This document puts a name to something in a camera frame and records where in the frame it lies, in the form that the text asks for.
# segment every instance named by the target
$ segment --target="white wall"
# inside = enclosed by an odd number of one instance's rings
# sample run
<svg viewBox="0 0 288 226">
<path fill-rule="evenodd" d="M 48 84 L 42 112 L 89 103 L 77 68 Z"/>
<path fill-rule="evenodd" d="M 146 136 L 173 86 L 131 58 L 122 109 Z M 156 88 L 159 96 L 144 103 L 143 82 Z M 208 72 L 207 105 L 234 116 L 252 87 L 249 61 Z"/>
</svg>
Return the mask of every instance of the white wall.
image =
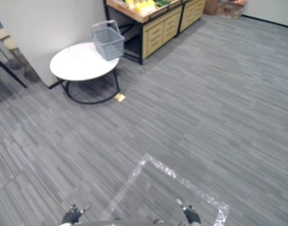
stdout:
<svg viewBox="0 0 288 226">
<path fill-rule="evenodd" d="M 288 0 L 248 0 L 243 14 L 288 26 Z"/>
<path fill-rule="evenodd" d="M 0 22 L 47 86 L 57 81 L 52 57 L 90 41 L 91 25 L 104 19 L 102 0 L 0 0 Z"/>
</svg>

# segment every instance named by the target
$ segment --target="gray carpet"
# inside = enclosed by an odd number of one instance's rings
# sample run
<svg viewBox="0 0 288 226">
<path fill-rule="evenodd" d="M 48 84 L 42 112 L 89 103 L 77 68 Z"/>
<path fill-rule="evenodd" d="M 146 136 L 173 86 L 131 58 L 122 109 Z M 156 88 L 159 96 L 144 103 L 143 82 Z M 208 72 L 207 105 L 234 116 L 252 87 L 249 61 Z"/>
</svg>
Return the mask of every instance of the gray carpet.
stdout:
<svg viewBox="0 0 288 226">
<path fill-rule="evenodd" d="M 229 226 L 288 226 L 288 28 L 204 16 L 118 74 L 122 103 L 83 106 L 0 69 L 0 226 L 55 226 L 71 203 L 99 219 L 145 153 Z"/>
</svg>

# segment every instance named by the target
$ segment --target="drawer cabinet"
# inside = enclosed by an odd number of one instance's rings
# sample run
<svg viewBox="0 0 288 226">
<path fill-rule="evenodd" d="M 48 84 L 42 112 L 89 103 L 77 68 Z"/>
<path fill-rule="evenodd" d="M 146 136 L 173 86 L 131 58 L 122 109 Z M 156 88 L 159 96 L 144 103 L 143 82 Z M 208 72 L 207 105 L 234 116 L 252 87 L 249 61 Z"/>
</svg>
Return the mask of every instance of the drawer cabinet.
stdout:
<svg viewBox="0 0 288 226">
<path fill-rule="evenodd" d="M 143 59 L 177 35 L 181 9 L 178 7 L 143 27 Z"/>
<path fill-rule="evenodd" d="M 190 0 L 186 3 L 182 15 L 181 32 L 202 16 L 205 3 L 206 0 Z"/>
</svg>

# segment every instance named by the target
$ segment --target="cardboard box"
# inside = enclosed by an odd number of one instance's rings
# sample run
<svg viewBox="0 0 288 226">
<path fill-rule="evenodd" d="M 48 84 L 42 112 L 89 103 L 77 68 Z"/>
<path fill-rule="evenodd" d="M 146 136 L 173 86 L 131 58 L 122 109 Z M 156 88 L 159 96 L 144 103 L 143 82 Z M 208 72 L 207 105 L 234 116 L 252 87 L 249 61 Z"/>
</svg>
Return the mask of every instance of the cardboard box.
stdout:
<svg viewBox="0 0 288 226">
<path fill-rule="evenodd" d="M 206 0 L 204 14 L 214 15 L 217 10 L 218 1 L 219 0 Z"/>
<path fill-rule="evenodd" d="M 245 0 L 219 0 L 216 10 L 217 16 L 238 19 L 241 17 L 247 1 Z"/>
</svg>

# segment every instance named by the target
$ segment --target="black metal table leg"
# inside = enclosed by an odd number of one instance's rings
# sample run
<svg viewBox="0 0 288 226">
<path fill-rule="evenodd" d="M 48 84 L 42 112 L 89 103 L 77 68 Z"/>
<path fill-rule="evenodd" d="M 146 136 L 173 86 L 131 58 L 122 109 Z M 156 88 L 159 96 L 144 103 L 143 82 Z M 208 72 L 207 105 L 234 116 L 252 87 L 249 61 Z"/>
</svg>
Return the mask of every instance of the black metal table leg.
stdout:
<svg viewBox="0 0 288 226">
<path fill-rule="evenodd" d="M 73 101 L 79 103 L 79 104 L 83 104 L 83 105 L 95 105 L 95 104 L 103 103 L 103 102 L 105 102 L 105 101 L 108 101 L 108 100 L 112 99 L 113 97 L 115 97 L 115 96 L 120 92 L 119 83 L 118 83 L 118 81 L 117 81 L 117 75 L 116 75 L 115 69 L 114 69 L 112 72 L 113 72 L 114 77 L 115 77 L 116 92 L 115 92 L 115 94 L 111 95 L 110 97 L 107 97 L 106 99 L 103 99 L 103 100 L 100 100 L 100 101 L 84 102 L 84 101 L 80 101 L 80 100 L 75 99 L 75 98 L 71 95 L 71 93 L 69 92 L 69 85 L 70 85 L 71 81 L 66 81 L 66 84 L 64 85 L 64 84 L 63 84 L 64 80 L 60 80 L 60 81 L 61 81 L 61 86 L 63 87 L 63 89 L 64 89 L 64 91 L 66 92 L 66 94 L 68 95 L 68 97 L 69 97 L 70 99 L 72 99 Z"/>
<path fill-rule="evenodd" d="M 26 85 L 10 70 L 8 69 L 1 61 L 0 67 L 2 67 L 13 79 L 20 83 L 24 88 L 27 88 Z"/>
</svg>

